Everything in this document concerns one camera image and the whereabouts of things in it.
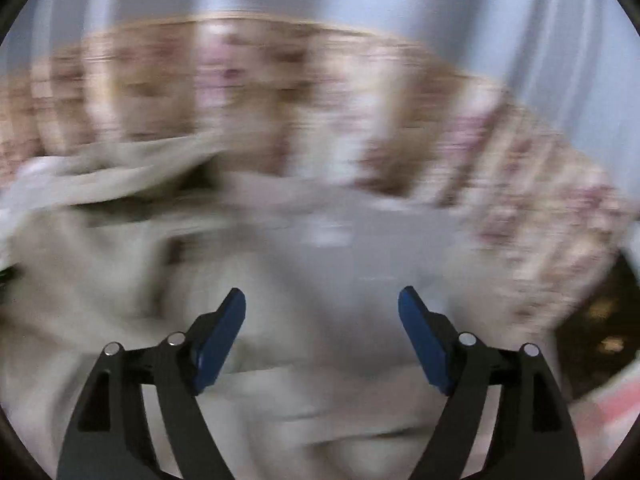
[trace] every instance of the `flower pattern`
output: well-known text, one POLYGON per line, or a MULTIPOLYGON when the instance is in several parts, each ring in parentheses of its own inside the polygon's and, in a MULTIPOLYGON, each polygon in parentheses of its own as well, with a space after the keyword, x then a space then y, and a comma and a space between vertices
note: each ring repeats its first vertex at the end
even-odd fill
POLYGON ((500 84, 394 38, 237 12, 131 23, 0 81, 0 184, 43 152, 191 132, 230 170, 450 207, 509 269, 525 332, 588 293, 635 215, 500 84))

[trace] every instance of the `crumpled cloth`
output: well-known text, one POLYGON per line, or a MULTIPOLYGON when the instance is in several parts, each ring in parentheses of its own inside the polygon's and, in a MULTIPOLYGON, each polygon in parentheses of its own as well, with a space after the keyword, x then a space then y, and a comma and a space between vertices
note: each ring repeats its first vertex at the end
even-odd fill
MULTIPOLYGON (((343 365, 314 299, 264 257, 228 198, 218 152, 206 135, 97 143, 36 160, 4 192, 3 265, 22 271, 0 326, 0 399, 14 428, 54 476, 100 349, 155 345, 238 286, 246 322, 199 397, 236 478, 407 478, 445 398, 417 365, 374 376, 343 365)), ((144 390, 161 466, 178 474, 144 390)))

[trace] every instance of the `blue gripper pad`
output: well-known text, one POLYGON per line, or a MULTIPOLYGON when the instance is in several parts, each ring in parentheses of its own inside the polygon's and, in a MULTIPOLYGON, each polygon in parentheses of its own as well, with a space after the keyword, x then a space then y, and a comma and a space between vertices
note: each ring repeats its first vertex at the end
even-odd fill
POLYGON ((246 315, 244 294, 237 288, 233 289, 223 301, 218 313, 218 322, 194 356, 194 364, 198 371, 193 386, 198 394, 216 382, 231 345, 240 331, 246 315))
POLYGON ((448 354, 458 333, 446 316, 429 312, 412 286, 398 297, 398 313, 429 383, 443 394, 452 393, 448 354))

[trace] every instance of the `round metal bolt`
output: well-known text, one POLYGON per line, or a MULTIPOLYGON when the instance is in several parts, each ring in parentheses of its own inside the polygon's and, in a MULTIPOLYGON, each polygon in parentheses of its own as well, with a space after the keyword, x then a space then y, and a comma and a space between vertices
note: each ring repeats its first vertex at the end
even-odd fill
POLYGON ((527 343, 524 345, 524 353, 530 357, 537 357, 540 355, 540 348, 531 343, 527 343))
POLYGON ((464 346, 473 346, 478 342, 478 339, 469 332, 463 332, 458 336, 458 341, 460 341, 464 346))
POLYGON ((122 346, 120 346, 120 343, 112 341, 111 343, 108 343, 108 345, 105 346, 102 351, 107 355, 116 355, 121 348, 122 346))
POLYGON ((180 346, 182 343, 184 343, 185 339, 186 338, 182 332, 174 332, 166 339, 166 341, 171 346, 180 346))

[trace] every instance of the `silver screw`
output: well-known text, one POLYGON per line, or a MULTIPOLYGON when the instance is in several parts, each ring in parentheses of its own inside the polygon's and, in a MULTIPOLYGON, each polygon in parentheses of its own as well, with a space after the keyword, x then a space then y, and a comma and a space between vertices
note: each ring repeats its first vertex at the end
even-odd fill
POLYGON ((171 346, 180 346, 182 343, 184 343, 185 339, 186 338, 182 332, 174 332, 166 339, 166 341, 171 346))
POLYGON ((540 355, 540 348, 531 343, 527 343, 524 345, 524 353, 530 357, 536 357, 540 355))
POLYGON ((116 355, 120 351, 120 348, 122 348, 120 346, 120 343, 116 343, 115 341, 112 341, 111 343, 108 343, 108 345, 105 346, 102 351, 105 354, 111 356, 111 355, 116 355))
POLYGON ((463 332, 458 336, 458 341, 460 341, 464 346, 473 346, 478 342, 478 339, 469 332, 463 332))

